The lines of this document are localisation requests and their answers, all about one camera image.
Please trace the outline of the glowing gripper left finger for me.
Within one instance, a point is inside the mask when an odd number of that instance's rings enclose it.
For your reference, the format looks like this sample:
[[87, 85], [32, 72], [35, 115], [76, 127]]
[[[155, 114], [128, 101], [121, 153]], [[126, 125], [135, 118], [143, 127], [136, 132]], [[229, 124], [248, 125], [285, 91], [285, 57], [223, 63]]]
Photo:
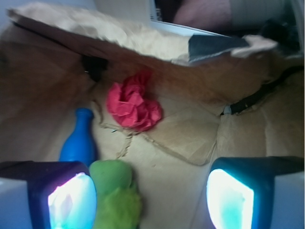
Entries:
[[0, 164], [2, 229], [91, 229], [96, 189], [81, 162]]

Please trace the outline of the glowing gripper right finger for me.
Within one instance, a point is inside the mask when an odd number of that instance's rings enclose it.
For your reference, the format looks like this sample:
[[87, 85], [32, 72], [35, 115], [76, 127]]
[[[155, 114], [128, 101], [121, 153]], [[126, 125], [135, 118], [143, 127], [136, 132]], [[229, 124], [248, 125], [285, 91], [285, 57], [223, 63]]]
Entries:
[[296, 156], [220, 157], [206, 200], [217, 229], [303, 229], [305, 162]]

